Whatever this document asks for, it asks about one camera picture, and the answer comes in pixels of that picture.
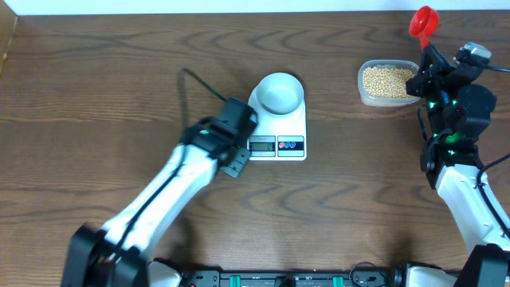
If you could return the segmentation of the red measuring scoop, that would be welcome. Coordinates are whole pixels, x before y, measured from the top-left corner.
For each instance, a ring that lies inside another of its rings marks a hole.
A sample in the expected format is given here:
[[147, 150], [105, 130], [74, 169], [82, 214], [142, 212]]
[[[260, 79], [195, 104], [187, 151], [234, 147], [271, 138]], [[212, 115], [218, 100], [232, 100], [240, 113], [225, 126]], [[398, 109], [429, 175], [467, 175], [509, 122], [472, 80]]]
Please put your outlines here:
[[429, 7], [423, 6], [412, 17], [408, 33], [419, 40], [421, 50], [430, 44], [430, 37], [439, 25], [439, 13]]

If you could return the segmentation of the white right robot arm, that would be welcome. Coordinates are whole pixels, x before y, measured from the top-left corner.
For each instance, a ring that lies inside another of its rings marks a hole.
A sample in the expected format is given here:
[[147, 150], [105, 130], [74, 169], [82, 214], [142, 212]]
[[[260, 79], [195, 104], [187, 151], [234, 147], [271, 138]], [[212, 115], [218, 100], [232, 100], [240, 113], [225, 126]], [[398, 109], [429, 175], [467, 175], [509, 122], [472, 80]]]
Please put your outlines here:
[[471, 42], [459, 49], [454, 63], [428, 44], [417, 75], [406, 82], [408, 94], [424, 99], [429, 120], [421, 125], [422, 172], [449, 208], [469, 258], [457, 275], [406, 263], [391, 275], [392, 286], [503, 286], [509, 278], [509, 217], [491, 190], [477, 148], [497, 101], [474, 82], [489, 62], [489, 51]]

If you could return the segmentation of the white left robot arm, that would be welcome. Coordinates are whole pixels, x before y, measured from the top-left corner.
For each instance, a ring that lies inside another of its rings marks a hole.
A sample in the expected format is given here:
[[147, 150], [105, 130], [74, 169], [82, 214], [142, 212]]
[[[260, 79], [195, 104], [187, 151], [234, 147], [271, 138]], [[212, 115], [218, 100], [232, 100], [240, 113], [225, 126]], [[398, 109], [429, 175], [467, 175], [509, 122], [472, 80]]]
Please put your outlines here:
[[247, 104], [228, 99], [219, 116], [185, 129], [163, 169], [99, 230], [72, 236], [63, 286], [178, 286], [182, 274], [152, 255], [186, 204], [220, 169], [237, 178], [249, 159], [243, 146], [257, 126]]

